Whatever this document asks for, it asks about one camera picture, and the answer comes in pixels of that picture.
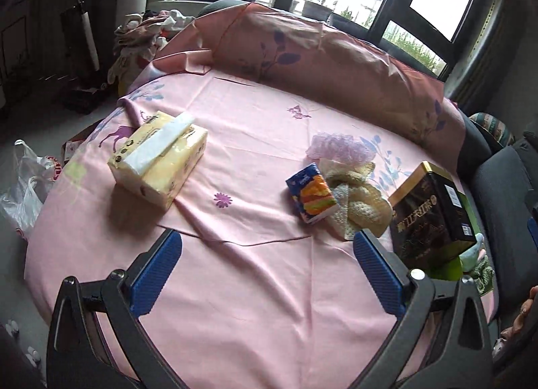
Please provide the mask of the white plastic bag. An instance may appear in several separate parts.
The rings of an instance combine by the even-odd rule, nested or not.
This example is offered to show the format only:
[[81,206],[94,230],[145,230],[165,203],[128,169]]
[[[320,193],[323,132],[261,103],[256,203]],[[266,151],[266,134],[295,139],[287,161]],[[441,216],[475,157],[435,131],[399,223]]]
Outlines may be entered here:
[[22,239],[29,239],[61,171],[56,158],[36,155],[23,140],[14,142],[13,181],[1,194],[1,214]]

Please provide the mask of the green knitted cloth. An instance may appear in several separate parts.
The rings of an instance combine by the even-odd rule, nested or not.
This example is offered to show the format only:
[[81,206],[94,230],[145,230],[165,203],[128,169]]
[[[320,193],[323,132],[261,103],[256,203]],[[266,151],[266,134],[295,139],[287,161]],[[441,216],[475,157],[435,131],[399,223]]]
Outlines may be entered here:
[[484,255],[477,260],[477,263],[468,272],[468,275],[473,279],[480,296],[492,291],[495,271],[490,264],[488,255]]

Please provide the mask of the yellow terry towel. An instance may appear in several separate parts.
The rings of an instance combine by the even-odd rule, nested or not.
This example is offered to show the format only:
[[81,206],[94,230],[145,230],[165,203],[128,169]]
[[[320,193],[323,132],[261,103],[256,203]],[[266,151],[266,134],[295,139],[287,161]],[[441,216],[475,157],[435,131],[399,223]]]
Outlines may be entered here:
[[331,191],[341,183],[349,187],[349,217],[357,226],[357,231],[369,230],[380,237],[387,230],[392,207],[382,192],[369,182],[375,169],[373,162],[362,166],[347,166],[335,161],[321,159],[318,163]]

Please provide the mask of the blue elephant plush toy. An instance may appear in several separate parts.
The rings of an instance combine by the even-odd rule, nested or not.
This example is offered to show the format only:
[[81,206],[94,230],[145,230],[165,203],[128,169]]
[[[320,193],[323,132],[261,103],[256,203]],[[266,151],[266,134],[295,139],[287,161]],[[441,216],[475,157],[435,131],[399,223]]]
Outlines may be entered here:
[[470,272],[478,262],[479,252],[482,250],[484,244],[483,234],[481,232],[476,233],[475,240],[475,244],[459,256],[463,272]]

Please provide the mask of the white waffle cloth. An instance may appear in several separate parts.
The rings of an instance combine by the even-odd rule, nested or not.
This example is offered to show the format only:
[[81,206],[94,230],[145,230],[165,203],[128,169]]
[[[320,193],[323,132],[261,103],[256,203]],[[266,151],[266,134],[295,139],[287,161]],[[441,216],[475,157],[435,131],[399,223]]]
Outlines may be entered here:
[[349,217],[349,187],[347,183],[341,183],[334,187],[332,194],[338,203],[338,210],[328,217],[328,224],[340,239],[352,241],[357,232],[357,226]]

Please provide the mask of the red white cardboard box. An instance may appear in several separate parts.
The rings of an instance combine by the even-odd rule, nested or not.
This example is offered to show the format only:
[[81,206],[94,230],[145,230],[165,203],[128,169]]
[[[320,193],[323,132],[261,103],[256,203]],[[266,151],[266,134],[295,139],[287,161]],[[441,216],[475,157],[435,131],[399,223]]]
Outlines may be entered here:
[[71,139],[67,140],[61,147],[61,162],[63,165],[66,165],[71,158],[74,156],[76,150],[80,145],[93,133],[96,127],[100,124],[100,120],[96,121],[92,125],[89,125],[87,128],[81,130]]

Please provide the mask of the large yellow tissue pack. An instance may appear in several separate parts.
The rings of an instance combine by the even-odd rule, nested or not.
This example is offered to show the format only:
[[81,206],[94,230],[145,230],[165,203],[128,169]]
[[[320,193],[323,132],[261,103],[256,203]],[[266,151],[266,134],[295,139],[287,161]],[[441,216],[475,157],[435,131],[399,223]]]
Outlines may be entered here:
[[206,149],[208,131],[182,113],[157,112],[109,158],[117,184],[167,210]]

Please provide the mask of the blue pocket tissue pack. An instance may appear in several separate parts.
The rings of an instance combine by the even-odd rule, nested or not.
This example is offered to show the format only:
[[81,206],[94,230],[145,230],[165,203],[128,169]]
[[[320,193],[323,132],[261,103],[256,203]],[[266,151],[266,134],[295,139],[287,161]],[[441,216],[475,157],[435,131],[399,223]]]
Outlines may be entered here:
[[304,167],[285,183],[306,224],[320,222],[339,210],[333,192],[315,163]]

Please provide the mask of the dark grey sofa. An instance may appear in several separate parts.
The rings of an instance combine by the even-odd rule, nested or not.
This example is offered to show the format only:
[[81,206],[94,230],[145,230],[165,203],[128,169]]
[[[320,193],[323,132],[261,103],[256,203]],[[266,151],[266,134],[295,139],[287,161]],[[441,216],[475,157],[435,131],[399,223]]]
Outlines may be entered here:
[[537,244],[527,226],[537,205],[537,124],[502,148],[469,117],[463,121],[457,175],[485,229],[496,280],[493,319],[502,331],[537,285]]

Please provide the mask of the striped cushion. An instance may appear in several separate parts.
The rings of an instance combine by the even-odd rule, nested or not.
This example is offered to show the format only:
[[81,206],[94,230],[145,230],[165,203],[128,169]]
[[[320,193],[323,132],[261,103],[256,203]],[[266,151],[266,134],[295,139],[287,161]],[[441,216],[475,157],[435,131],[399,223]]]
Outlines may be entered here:
[[485,112],[478,112],[471,115],[470,120],[482,131],[487,141],[499,148],[505,148],[515,143],[515,136],[495,116]]

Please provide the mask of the pile of clothes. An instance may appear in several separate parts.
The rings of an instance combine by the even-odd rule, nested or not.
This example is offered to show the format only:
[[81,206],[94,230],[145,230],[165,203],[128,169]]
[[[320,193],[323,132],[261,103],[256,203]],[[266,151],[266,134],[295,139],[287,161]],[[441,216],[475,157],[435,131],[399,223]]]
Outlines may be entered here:
[[127,89],[157,52],[193,20],[194,16],[184,16],[177,9],[126,15],[114,32],[115,60],[108,71],[108,84]]

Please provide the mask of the small potted plant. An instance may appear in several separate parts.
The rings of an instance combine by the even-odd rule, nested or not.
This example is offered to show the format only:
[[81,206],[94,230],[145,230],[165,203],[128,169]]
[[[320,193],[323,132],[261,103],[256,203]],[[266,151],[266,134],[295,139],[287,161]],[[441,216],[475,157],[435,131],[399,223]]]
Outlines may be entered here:
[[302,16],[318,21],[327,21],[333,9],[325,5],[326,0],[305,0]]

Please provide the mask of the black tea box lid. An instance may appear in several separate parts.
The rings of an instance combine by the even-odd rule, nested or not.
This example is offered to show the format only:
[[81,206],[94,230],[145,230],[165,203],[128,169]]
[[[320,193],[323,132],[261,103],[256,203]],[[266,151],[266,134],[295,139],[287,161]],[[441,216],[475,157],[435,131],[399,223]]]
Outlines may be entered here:
[[431,270],[456,255],[467,218],[458,192],[448,172],[424,160],[389,196],[393,250],[408,268]]

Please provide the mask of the pink patterned bed sheet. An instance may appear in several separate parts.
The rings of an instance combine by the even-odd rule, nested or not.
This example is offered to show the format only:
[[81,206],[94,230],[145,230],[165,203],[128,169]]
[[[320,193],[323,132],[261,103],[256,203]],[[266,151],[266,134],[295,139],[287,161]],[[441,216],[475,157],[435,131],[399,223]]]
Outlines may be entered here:
[[[195,115],[206,150],[167,210],[119,187],[109,157],[153,114]],[[193,388],[346,388],[394,325],[351,245],[297,216],[286,181],[315,134],[375,150],[391,194],[422,147],[324,103],[210,68],[147,67],[134,91],[78,149],[41,210],[25,278],[45,318],[61,281],[105,278],[166,228],[183,253],[151,313],[151,340]],[[455,172],[453,168],[442,168]]]

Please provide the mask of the long pink floral pillow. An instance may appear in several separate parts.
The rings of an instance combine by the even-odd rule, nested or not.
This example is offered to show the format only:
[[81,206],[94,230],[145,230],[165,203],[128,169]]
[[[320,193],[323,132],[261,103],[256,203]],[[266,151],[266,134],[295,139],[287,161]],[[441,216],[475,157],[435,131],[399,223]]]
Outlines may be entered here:
[[256,3],[195,19],[151,66],[214,68],[324,103],[413,141],[445,168],[456,166],[465,138],[437,79],[322,22]]

